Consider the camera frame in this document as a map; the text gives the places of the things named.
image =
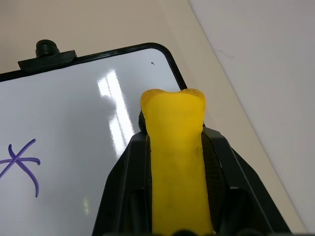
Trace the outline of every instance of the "yellow sponge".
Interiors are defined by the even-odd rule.
[[[201,144],[203,93],[148,90],[141,110],[151,141],[153,233],[213,233]]]

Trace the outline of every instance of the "white wall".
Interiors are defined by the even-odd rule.
[[[315,233],[315,1],[190,3],[302,221]]]

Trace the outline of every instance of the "whiteboard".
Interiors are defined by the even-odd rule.
[[[139,132],[140,96],[179,91],[164,54],[146,49],[0,83],[0,235],[92,234],[106,179]],[[9,163],[0,164],[0,173]]]

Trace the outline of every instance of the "black whiteboard frame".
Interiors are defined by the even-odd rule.
[[[145,49],[157,49],[157,50],[161,51],[167,59],[167,62],[168,62],[169,66],[170,66],[170,68],[174,74],[174,77],[176,79],[176,82],[177,82],[179,88],[181,90],[187,89],[187,86],[184,82],[184,79],[183,79],[183,77],[182,77],[182,75],[181,75],[181,73],[180,73],[180,71],[179,71],[179,69],[175,63],[175,60],[174,60],[171,52],[166,47],[164,47],[163,45],[158,44],[158,43],[143,43],[143,44],[138,44],[138,45],[134,45],[134,46],[130,46],[130,47],[119,48],[119,49],[114,49],[114,50],[110,50],[110,51],[106,51],[106,52],[82,56],[82,57],[75,58],[69,64],[58,66],[58,67],[53,67],[53,68],[48,68],[48,69],[45,69],[45,70],[40,71],[40,72],[29,73],[29,72],[25,72],[23,70],[11,71],[11,72],[0,74],[0,82],[8,81],[8,80],[14,80],[14,79],[22,78],[22,77],[27,77],[30,75],[40,74],[40,73],[44,73],[44,72],[51,71],[51,70],[58,70],[58,69],[66,68],[66,67],[73,66],[73,65],[91,62],[94,60],[100,60],[100,59],[110,58],[110,57],[123,55],[123,54],[127,54],[127,53],[133,53],[133,52],[137,52],[137,51],[141,51],[141,50],[145,50]]]

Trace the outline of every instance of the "purple asterisk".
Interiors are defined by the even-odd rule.
[[[24,165],[22,162],[24,161],[32,161],[32,162],[36,162],[38,165],[40,165],[40,160],[37,158],[33,158],[33,157],[28,157],[28,158],[20,158],[20,156],[33,144],[36,142],[36,139],[31,140],[28,144],[26,144],[17,155],[14,154],[13,150],[12,150],[12,145],[9,145],[9,154],[12,158],[11,159],[6,159],[6,160],[2,160],[0,161],[0,164],[3,163],[8,163],[9,164],[6,166],[6,168],[0,173],[0,178],[13,166],[13,164],[16,162],[16,164],[19,165],[19,167],[21,167],[21,169],[23,171],[25,171],[33,180],[34,184],[35,184],[35,196],[38,196],[39,193],[39,185],[38,185],[38,181],[36,179],[36,177],[34,176],[34,174],[26,167],[26,165]]]

